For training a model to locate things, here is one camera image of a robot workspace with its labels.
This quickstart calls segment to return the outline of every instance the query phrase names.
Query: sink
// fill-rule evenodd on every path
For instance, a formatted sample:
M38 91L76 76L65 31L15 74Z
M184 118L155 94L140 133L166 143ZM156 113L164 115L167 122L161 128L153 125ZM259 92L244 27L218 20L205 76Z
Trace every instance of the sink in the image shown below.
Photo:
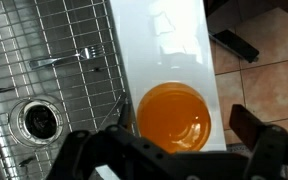
M104 128L99 125L120 95L128 93L114 37L104 0L0 0L0 88L14 87L0 93L0 179L45 179L68 133ZM67 57L99 45L103 56L70 57L34 70L29 66L32 60ZM17 121L10 112L19 102L40 97L58 108L62 131L50 144L27 147L10 130L9 122Z

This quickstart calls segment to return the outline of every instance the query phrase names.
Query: drain strainer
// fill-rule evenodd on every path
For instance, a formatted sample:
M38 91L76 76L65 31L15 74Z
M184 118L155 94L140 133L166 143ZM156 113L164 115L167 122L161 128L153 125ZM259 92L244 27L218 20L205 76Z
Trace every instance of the drain strainer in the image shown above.
M63 130L63 119L55 105L41 99L24 99L9 116L14 139L28 147L41 147L54 142Z

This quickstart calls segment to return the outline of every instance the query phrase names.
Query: orange bowl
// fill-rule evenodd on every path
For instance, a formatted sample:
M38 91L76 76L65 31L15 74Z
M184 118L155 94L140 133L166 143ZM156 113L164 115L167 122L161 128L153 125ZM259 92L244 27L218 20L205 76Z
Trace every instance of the orange bowl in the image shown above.
M169 153L200 150L211 120L201 95L193 88L169 82L147 92L137 110L138 128Z

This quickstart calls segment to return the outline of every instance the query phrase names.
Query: stainless steel sink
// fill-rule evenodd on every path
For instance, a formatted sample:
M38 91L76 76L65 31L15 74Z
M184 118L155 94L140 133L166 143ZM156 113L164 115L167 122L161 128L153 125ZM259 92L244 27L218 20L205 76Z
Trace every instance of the stainless steel sink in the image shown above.
M0 93L0 179L44 179L65 136L81 129L96 133L127 91L108 7L104 0L0 1L0 88L15 87ZM103 45L105 56L72 57L36 70L28 65L93 45ZM16 119L9 119L10 111L22 99L41 95L56 99L64 127L50 145L29 148L12 136L8 120Z

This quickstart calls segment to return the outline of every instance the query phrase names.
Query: sink basin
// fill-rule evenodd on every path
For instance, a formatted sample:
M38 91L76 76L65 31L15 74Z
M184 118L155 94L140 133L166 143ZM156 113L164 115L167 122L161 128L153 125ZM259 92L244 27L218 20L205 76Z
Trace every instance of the sink basin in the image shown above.
M104 128L99 125L128 92L111 18L103 0L0 1L0 88L14 87L0 93L0 179L44 179L68 133ZM104 56L29 66L98 45ZM41 96L58 108L63 127L50 144L27 147L10 131L9 121L17 121L10 112L20 101Z

